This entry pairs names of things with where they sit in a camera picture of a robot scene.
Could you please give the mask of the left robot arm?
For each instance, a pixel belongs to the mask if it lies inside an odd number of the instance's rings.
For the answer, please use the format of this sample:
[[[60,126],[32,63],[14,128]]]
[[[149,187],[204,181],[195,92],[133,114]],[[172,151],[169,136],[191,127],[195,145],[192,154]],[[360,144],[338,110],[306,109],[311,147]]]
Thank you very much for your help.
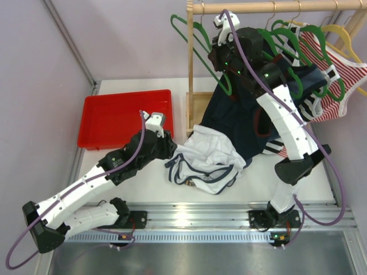
[[[162,137],[151,130],[139,131],[124,147],[107,153],[60,193],[39,203],[24,204],[22,211],[38,252],[50,252],[67,238],[90,229],[124,228],[130,220],[130,209],[120,198],[90,209],[81,207],[134,177],[151,161],[172,158],[176,149],[169,131],[164,131]]]

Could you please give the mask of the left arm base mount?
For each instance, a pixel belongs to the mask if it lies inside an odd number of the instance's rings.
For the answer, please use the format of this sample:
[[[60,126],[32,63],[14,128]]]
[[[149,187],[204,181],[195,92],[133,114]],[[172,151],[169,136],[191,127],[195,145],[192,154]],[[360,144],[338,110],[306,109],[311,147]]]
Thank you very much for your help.
[[[131,211],[129,215],[122,215],[113,224],[117,229],[144,229],[147,224],[146,211]]]

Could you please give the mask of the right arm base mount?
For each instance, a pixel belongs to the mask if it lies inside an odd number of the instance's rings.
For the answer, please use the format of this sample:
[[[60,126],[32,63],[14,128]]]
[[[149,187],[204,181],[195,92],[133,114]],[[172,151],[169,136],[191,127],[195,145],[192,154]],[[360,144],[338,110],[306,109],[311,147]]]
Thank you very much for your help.
[[[292,229],[298,229],[301,224],[301,218],[297,210],[281,214],[268,210],[251,210],[248,215],[250,228],[259,231],[286,229],[287,225]]]

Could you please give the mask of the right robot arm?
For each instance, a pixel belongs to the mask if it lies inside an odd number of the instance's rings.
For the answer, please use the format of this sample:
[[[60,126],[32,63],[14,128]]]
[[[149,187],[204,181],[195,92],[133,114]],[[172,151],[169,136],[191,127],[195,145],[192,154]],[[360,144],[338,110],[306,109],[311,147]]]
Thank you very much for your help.
[[[287,157],[274,167],[274,196],[253,216],[255,229],[281,227],[289,220],[301,181],[331,152],[305,130],[286,82],[287,68],[280,56],[266,57],[263,44],[251,27],[235,32],[224,27],[212,39],[208,58],[222,77],[201,120],[202,126],[225,134],[246,160],[276,138],[287,149]]]

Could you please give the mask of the white printed tank top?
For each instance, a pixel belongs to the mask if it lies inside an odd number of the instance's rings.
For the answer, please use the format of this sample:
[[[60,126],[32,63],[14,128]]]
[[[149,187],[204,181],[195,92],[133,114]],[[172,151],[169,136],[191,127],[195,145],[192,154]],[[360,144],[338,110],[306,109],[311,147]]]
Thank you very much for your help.
[[[183,145],[165,163],[168,181],[218,195],[231,187],[248,162],[237,153],[230,139],[215,129],[195,125]]]

